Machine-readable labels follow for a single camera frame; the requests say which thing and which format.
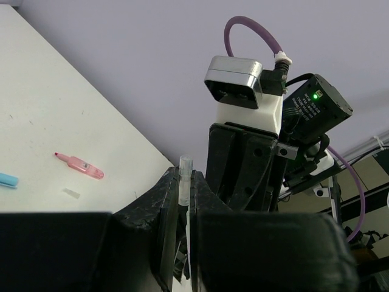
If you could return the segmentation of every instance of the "wall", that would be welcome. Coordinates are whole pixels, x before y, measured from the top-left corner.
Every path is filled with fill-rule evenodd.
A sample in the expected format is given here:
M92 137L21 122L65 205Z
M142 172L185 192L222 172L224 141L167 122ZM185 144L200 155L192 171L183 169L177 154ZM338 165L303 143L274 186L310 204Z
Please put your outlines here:
M294 61L290 78L318 72L350 102L355 116L330 133L338 151L389 124L386 0L24 0L18 11L173 162L190 153L205 169L216 104L203 79L235 15L270 30ZM237 57L272 67L249 29L231 39Z

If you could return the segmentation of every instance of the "purple cable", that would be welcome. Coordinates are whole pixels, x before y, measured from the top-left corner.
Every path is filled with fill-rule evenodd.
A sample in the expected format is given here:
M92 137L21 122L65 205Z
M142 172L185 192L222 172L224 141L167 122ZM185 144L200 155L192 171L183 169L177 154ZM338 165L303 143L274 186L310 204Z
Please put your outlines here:
M270 47L274 54L277 54L278 52L283 52L280 44L261 24L245 16L235 16L228 20L224 28L224 45L228 56L233 57L230 44L230 31L234 24L242 24L252 29L266 42L266 44Z
M331 146L328 146L327 148L333 155L337 157L337 159L340 160L340 162L343 163L343 165L348 169L350 172L351 176L353 177L355 184L357 185L359 196L360 196L360 215L359 215L359 220L358 224L355 227L354 231L347 237L347 241L350 242L355 235L360 231L360 228L362 226L362 223L365 219L365 211L366 211L366 202L365 202L365 192L363 191L362 185L359 181L358 175L355 172L355 170L352 168L352 166L340 155L338 154Z

